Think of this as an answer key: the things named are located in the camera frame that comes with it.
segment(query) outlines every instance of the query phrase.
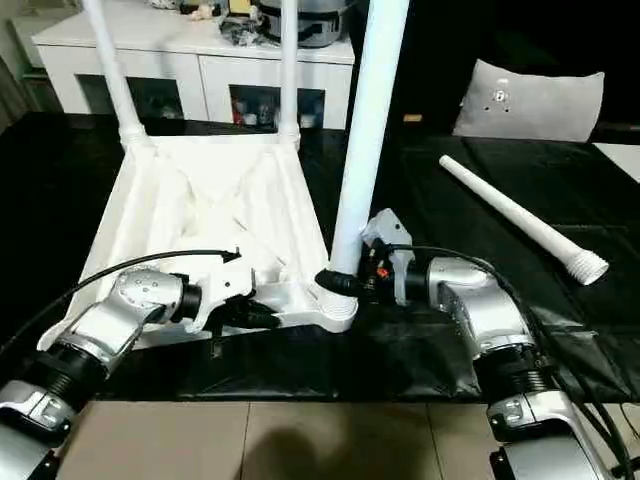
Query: wire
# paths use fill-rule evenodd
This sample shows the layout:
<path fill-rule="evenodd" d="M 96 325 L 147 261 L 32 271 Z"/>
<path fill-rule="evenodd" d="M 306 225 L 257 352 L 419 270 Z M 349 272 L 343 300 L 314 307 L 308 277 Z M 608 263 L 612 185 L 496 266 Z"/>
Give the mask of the wire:
<path fill-rule="evenodd" d="M 624 421 L 627 422 L 627 425 L 629 425 L 629 428 L 631 429 L 631 432 L 633 433 L 634 438 L 636 440 L 640 440 L 640 433 L 638 433 L 638 430 L 636 429 L 636 427 L 633 425 L 633 423 L 631 423 L 631 420 L 629 419 L 629 416 L 627 415 L 627 412 L 625 411 L 624 405 L 622 403 L 620 404 L 620 412 L 624 417 Z"/>
<path fill-rule="evenodd" d="M 132 260 L 127 260 L 126 262 L 119 263 L 109 268 L 105 268 L 104 270 L 99 271 L 98 273 L 94 273 L 90 277 L 82 280 L 80 283 L 70 288 L 54 301 L 49 303 L 46 307 L 36 313 L 29 320 L 24 322 L 22 326 L 18 329 L 18 331 L 2 345 L 0 348 L 0 358 L 6 354 L 6 352 L 11 348 L 11 346 L 25 334 L 27 330 L 33 327 L 35 324 L 40 322 L 51 310 L 62 304 L 67 298 L 69 298 L 74 293 L 82 290 L 86 286 L 104 278 L 108 275 L 111 275 L 118 270 L 122 270 L 124 268 L 133 267 L 135 265 L 139 265 L 141 263 L 150 262 L 152 260 L 160 260 L 162 258 L 174 258 L 174 257 L 187 257 L 187 256 L 197 256 L 197 255 L 212 255 L 222 257 L 223 260 L 230 261 L 240 257 L 240 253 L 232 253 L 227 252 L 225 250 L 175 250 L 170 252 L 162 252 L 162 253 L 154 253 L 152 255 L 145 255 L 143 257 L 134 258 Z"/>
<path fill-rule="evenodd" d="M 587 418 L 589 423 L 593 425 L 598 434 L 603 438 L 606 442 L 609 449 L 616 456 L 616 459 L 620 463 L 620 468 L 623 472 L 625 480 L 634 480 L 633 467 L 631 464 L 631 458 L 629 456 L 629 451 L 627 446 L 625 445 L 622 436 L 620 435 L 620 431 L 618 430 L 615 422 L 611 418 L 611 415 L 604 408 L 602 402 L 600 402 L 595 395 L 595 392 L 591 388 L 591 385 L 580 375 L 578 369 L 572 364 L 569 358 L 565 355 L 564 350 L 560 343 L 553 337 L 546 325 L 542 322 L 542 320 L 538 317 L 538 315 L 531 309 L 520 297 L 518 291 L 515 287 L 500 274 L 490 263 L 485 260 L 473 257 L 466 253 L 458 252 L 456 250 L 451 250 L 448 248 L 441 247 L 431 247 L 427 245 L 398 245 L 398 244 L 389 244 L 387 245 L 389 250 L 411 250 L 411 251 L 427 251 L 441 255 L 448 255 L 453 257 L 460 257 L 468 262 L 478 266 L 480 269 L 485 271 L 486 273 L 492 275 L 496 281 L 500 284 L 500 286 L 513 298 L 514 302 L 520 309 L 520 311 L 525 315 L 525 317 L 530 321 L 530 324 L 535 328 L 535 333 L 538 339 L 544 337 L 547 343 L 552 347 L 552 356 L 555 357 L 562 365 L 566 367 L 569 373 L 575 378 L 576 382 L 582 389 L 585 394 L 585 397 L 593 403 L 594 408 L 597 413 L 600 415 L 600 418 L 604 422 L 604 426 L 602 423 L 596 418 L 596 416 L 586 407 L 586 405 L 580 401 L 580 399 L 575 398 L 570 392 L 568 388 L 568 384 L 564 381 L 564 379 L 559 374 L 554 374 L 554 379 L 558 382 L 559 386 L 564 390 L 567 397 L 571 402 L 573 402 L 583 413 L 583 415 Z"/>

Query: tile floor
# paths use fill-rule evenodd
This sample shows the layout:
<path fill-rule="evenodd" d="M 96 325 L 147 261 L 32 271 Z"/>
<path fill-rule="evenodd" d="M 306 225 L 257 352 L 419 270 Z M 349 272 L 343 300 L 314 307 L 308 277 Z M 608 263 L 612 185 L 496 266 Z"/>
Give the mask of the tile floor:
<path fill-rule="evenodd" d="M 639 455 L 640 442 L 619 407 L 608 408 L 631 454 Z M 640 407 L 625 409 L 640 427 Z M 496 442 L 484 410 L 447 404 L 98 402 L 66 445 L 59 479 L 493 480 L 488 455 Z M 612 463 L 602 442 L 597 445 Z"/>

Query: rice cooker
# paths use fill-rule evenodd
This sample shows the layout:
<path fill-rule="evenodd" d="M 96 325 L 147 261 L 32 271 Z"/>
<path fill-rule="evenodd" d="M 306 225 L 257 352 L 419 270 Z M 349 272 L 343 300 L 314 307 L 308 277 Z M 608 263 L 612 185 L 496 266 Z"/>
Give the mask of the rice cooker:
<path fill-rule="evenodd" d="M 335 42 L 344 29 L 344 13 L 350 0 L 299 0 L 298 45 L 320 48 Z M 264 35 L 280 42 L 281 0 L 259 0 L 265 18 Z"/>

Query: black table cover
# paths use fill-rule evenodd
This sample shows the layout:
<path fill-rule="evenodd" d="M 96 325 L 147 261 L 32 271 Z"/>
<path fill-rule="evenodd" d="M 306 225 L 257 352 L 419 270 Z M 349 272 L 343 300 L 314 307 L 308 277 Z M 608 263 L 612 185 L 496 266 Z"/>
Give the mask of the black table cover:
<path fill-rule="evenodd" d="M 152 135 L 240 133 L 147 122 Z M 122 151 L 108 117 L 31 114 L 0 137 L 9 309 L 0 342 L 78 277 Z M 305 132 L 300 159 L 330 245 L 346 138 Z M 438 167 L 447 153 L 610 271 L 589 287 Z M 391 207 L 415 244 L 489 260 L 543 317 L 603 401 L 640 401 L 640 186 L 594 146 L 406 135 L 383 153 L 372 214 Z M 5 354 L 3 376 L 58 309 Z M 425 305 L 361 304 L 352 329 L 299 327 L 132 353 L 100 394 L 121 400 L 480 401 L 456 325 Z"/>

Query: white tube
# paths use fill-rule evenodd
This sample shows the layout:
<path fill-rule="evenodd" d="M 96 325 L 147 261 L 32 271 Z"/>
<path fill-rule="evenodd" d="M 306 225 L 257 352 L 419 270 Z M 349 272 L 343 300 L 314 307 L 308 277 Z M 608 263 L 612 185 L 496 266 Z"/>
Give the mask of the white tube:
<path fill-rule="evenodd" d="M 116 57 L 116 49 L 109 34 L 102 1 L 84 0 L 83 4 L 96 36 L 98 56 L 120 123 L 120 139 L 124 145 L 128 145 L 131 140 L 146 137 L 145 130 L 138 119 L 129 86 Z"/>
<path fill-rule="evenodd" d="M 583 285 L 595 282 L 609 268 L 609 264 L 598 255 L 580 248 L 451 157 L 443 155 L 440 165 L 564 263 L 569 273 Z"/>
<path fill-rule="evenodd" d="M 298 127 L 298 0 L 282 0 L 280 42 L 280 123 L 278 134 L 281 143 L 300 146 Z"/>
<path fill-rule="evenodd" d="M 360 78 L 347 150 L 330 269 L 353 275 L 362 252 L 362 231 L 371 198 L 389 115 L 409 0 L 371 0 Z M 324 313 L 353 316 L 354 299 L 325 292 Z"/>

